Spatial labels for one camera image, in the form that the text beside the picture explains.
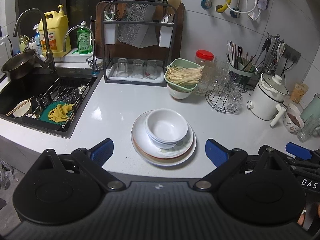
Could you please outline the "green dish soap bottle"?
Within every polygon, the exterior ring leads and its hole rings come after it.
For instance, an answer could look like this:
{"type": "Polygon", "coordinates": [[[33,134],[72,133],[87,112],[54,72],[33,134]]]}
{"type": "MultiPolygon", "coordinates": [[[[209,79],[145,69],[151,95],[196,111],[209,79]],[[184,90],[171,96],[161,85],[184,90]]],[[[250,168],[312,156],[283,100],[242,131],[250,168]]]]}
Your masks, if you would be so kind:
{"type": "Polygon", "coordinates": [[[81,28],[76,32],[78,53],[88,54],[92,52],[91,33],[86,29],[86,21],[82,21],[80,25],[81,28]]]}

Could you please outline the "green chopstick holder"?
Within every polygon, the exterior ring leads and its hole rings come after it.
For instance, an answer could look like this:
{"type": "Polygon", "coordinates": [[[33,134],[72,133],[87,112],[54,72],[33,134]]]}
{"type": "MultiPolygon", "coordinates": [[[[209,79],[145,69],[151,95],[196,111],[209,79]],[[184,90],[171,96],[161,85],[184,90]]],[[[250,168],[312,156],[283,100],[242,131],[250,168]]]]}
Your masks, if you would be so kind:
{"type": "Polygon", "coordinates": [[[253,77],[255,55],[249,57],[248,53],[244,53],[242,46],[236,45],[232,41],[227,41],[227,61],[228,74],[233,83],[241,84],[244,89],[249,85],[249,81],[253,77]]]}

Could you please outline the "white ceramic bowl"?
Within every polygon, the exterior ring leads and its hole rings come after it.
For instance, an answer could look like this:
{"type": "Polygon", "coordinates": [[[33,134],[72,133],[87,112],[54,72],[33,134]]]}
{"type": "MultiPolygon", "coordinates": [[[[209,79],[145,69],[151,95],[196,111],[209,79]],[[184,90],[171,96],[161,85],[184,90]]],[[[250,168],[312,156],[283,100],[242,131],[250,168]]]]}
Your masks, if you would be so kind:
{"type": "Polygon", "coordinates": [[[145,120],[145,128],[161,142],[177,142],[188,132],[188,124],[183,116],[172,109],[151,111],[145,120]]]}

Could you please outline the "mint green electric kettle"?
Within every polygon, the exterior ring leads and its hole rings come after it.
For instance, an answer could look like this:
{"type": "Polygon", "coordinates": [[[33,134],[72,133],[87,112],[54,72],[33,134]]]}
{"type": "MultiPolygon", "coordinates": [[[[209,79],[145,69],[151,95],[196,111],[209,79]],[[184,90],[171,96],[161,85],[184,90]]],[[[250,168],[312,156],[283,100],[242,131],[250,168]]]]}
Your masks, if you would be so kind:
{"type": "Polygon", "coordinates": [[[320,94],[315,94],[311,102],[307,105],[307,107],[301,113],[301,119],[306,121],[310,116],[314,116],[315,118],[320,117],[320,94]]]}

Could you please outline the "yellow cloth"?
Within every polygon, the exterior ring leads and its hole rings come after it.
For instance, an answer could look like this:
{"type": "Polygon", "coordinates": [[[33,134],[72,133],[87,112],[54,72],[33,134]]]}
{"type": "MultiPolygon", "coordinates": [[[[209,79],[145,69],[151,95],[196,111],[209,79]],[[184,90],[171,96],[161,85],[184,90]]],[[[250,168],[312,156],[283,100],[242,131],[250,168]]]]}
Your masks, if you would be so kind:
{"type": "Polygon", "coordinates": [[[62,105],[61,103],[59,103],[48,113],[49,120],[55,123],[67,121],[68,113],[73,110],[73,105],[73,103],[68,105],[62,105]]]}

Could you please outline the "green plastic colander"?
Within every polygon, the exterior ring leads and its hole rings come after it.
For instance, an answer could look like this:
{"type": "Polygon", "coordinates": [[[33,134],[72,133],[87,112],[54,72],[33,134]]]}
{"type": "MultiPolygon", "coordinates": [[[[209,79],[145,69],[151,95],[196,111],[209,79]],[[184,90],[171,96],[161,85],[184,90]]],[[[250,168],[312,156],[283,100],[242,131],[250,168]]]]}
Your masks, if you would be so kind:
{"type": "Polygon", "coordinates": [[[164,74],[164,79],[170,86],[182,92],[192,92],[203,74],[204,66],[185,59],[175,59],[164,74]]]}

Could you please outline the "floral white plate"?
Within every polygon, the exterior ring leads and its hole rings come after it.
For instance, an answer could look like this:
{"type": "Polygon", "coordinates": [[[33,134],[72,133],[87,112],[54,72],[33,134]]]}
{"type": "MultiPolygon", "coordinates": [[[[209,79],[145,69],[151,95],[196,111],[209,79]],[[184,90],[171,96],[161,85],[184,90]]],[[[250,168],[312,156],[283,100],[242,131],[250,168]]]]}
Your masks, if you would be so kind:
{"type": "Polygon", "coordinates": [[[145,161],[159,167],[180,165],[196,149],[196,135],[192,127],[171,109],[141,114],[133,123],[131,142],[145,161]]]}

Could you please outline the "textured drinking glass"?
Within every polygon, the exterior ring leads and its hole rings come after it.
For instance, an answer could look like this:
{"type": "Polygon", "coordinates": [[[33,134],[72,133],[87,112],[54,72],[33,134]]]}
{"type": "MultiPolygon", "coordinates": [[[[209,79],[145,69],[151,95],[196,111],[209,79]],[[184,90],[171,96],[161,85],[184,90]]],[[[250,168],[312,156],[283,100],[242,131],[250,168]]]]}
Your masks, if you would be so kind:
{"type": "Polygon", "coordinates": [[[304,127],[298,131],[297,138],[300,142],[306,142],[308,139],[311,138],[313,132],[319,127],[319,117],[315,117],[311,115],[308,119],[304,122],[304,127]]]}

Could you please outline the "black dish rack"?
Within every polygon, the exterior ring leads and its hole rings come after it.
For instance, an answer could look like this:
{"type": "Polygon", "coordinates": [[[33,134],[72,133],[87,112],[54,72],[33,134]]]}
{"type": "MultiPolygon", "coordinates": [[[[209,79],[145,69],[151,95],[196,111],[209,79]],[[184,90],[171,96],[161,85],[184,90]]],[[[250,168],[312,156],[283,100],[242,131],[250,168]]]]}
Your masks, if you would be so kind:
{"type": "Polygon", "coordinates": [[[104,81],[128,85],[164,86],[167,66],[180,57],[184,5],[166,0],[113,0],[96,8],[95,48],[103,61],[104,81]],[[157,78],[145,76],[146,66],[132,77],[133,62],[157,63],[157,78]]]}

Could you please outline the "blue plastic bowl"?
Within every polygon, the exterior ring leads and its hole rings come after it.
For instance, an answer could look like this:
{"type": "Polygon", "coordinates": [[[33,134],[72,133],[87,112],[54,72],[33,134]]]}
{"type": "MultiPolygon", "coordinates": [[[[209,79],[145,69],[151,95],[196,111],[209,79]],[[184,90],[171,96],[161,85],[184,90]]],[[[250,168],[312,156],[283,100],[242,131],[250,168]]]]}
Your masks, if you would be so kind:
{"type": "Polygon", "coordinates": [[[157,146],[158,148],[161,148],[161,149],[170,149],[170,148],[173,148],[174,146],[177,146],[179,143],[183,142],[183,140],[180,140],[180,141],[177,141],[177,142],[161,142],[159,141],[158,139],[156,139],[153,135],[150,134],[150,132],[146,132],[150,141],[155,145],[157,146]]]}

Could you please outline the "yellow food packet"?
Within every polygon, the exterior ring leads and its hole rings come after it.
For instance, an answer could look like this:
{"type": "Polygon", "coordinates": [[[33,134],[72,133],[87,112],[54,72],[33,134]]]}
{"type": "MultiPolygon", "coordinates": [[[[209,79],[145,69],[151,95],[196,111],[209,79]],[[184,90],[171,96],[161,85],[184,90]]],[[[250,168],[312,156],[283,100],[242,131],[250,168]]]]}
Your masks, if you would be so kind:
{"type": "Polygon", "coordinates": [[[300,103],[303,95],[309,90],[308,85],[304,83],[296,83],[290,96],[290,100],[295,103],[300,103]]]}

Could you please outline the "white electric cooking pot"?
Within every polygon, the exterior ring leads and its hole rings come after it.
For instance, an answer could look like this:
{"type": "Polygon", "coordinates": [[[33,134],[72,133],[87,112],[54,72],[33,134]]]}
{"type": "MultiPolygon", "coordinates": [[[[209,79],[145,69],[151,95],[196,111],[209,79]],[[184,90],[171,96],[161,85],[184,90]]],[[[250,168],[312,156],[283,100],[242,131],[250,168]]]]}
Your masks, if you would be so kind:
{"type": "Polygon", "coordinates": [[[286,112],[283,102],[289,91],[281,81],[282,78],[277,74],[261,74],[247,101],[247,108],[261,120],[270,121],[271,127],[274,127],[286,112]]]}

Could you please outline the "patterned bowl with beans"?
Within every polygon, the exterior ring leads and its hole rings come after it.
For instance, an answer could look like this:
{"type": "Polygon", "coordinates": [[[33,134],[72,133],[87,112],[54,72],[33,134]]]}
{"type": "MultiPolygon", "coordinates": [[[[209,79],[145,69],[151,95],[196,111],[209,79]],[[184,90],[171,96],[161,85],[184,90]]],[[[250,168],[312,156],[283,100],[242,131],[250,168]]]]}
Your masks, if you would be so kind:
{"type": "Polygon", "coordinates": [[[300,110],[292,103],[289,103],[283,116],[283,125],[292,133],[297,134],[304,127],[300,110]]]}

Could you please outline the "kitchen scissors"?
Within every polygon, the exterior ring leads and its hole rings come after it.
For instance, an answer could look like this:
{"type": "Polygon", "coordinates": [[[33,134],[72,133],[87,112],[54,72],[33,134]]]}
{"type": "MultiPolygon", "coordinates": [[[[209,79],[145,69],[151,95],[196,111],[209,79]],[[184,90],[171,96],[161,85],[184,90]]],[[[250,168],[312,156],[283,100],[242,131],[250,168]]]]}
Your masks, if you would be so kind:
{"type": "Polygon", "coordinates": [[[279,63],[279,60],[285,51],[285,47],[286,47],[285,42],[280,42],[280,44],[278,45],[276,63],[279,63]]]}

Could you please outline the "metal cleaver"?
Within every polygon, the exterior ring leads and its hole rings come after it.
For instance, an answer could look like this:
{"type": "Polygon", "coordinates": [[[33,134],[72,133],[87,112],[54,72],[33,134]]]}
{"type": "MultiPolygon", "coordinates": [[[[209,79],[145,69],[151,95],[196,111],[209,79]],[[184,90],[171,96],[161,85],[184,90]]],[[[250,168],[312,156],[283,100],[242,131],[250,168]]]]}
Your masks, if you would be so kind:
{"type": "Polygon", "coordinates": [[[123,23],[119,25],[118,41],[130,46],[146,48],[157,43],[153,15],[156,0],[134,0],[125,7],[123,23]]]}

